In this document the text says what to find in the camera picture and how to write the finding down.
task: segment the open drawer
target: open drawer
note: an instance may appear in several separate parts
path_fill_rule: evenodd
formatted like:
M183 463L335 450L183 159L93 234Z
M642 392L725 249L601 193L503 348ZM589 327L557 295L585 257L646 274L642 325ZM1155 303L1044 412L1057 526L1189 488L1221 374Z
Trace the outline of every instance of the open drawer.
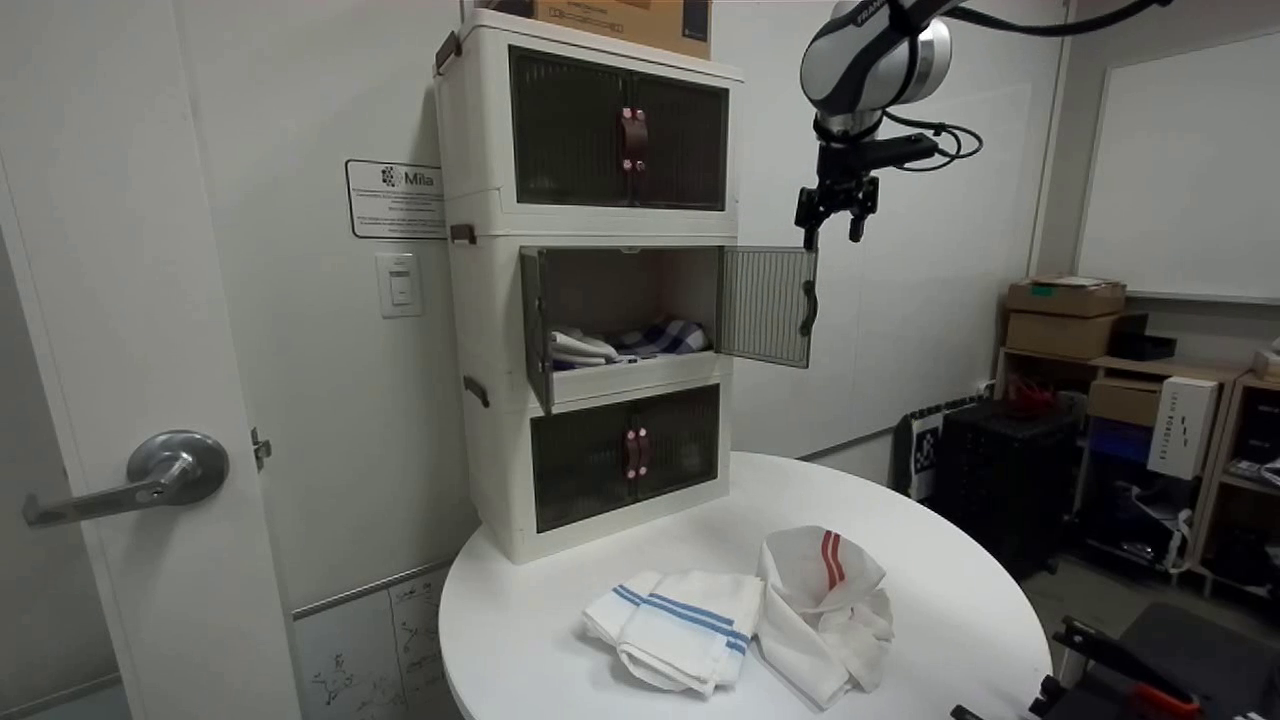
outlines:
M525 364L544 412L717 382L725 356L807 367L816 253L522 249Z

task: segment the white cloth with red stripe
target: white cloth with red stripe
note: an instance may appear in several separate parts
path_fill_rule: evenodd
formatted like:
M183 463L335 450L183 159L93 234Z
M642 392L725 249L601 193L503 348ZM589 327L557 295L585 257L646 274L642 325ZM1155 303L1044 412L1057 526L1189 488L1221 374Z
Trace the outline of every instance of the white cloth with red stripe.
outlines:
M765 583L757 575L633 575L609 586L585 631L646 682L711 694L734 686L752 650Z
M773 530L760 575L760 650L816 708L885 681L893 604L863 548L830 526Z

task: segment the cable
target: cable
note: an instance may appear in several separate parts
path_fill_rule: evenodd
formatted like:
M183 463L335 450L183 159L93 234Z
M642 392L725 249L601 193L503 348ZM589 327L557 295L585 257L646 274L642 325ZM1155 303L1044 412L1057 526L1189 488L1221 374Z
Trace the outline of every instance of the cable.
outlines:
M935 140L947 140L940 143L940 165L903 165L899 171L940 171L940 166L953 166L960 159L972 159L976 150L983 150L983 134L976 127L965 127L965 125L943 125L943 119L917 119L917 114L896 114L896 111L885 111L893 125L903 125L903 127L921 127Z
M1124 24L1127 15L1142 15L1155 5L1173 5L1173 0L1131 0L1131 5L1122 5L1104 15L1089 15L1089 18L1075 18L1075 24L1012 24L1003 15L987 15L987 10L976 10L976 7L947 7L947 15L965 18L965 24L982 24L982 27L991 27L991 33L1018 33L1018 37L1089 37L1089 33L1099 33L1099 27L1112 27L1112 24Z

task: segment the door lever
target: door lever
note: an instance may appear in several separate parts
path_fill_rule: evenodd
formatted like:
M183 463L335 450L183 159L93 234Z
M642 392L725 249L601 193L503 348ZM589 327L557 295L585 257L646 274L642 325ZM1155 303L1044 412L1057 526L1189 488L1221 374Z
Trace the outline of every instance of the door lever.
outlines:
M227 480L227 449L205 430L172 426L146 439L127 457L127 485L114 491L71 494L59 503L41 503L29 494L29 526L80 524L96 514L121 514L165 503L200 503L215 494Z

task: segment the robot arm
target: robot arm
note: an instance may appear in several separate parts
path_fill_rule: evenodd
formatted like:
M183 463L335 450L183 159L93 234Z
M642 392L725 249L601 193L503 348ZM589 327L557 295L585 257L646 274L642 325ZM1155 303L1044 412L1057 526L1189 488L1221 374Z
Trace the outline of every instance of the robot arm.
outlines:
M976 150L960 150L958 134L976 140L976 133L958 125L899 119L928 133L879 140L888 108L934 97L953 69L953 37L935 15L1020 37L1080 37L1155 5L1167 0L1127 0L1093 18L1038 27L960 7L960 0L840 0L800 61L800 87L816 108L812 133L820 140L816 189L800 189L795 203L803 249L816 249L820 225L837 210L851 210L848 238L863 234L863 218L879 201L879 166L914 166L921 159L953 165Z

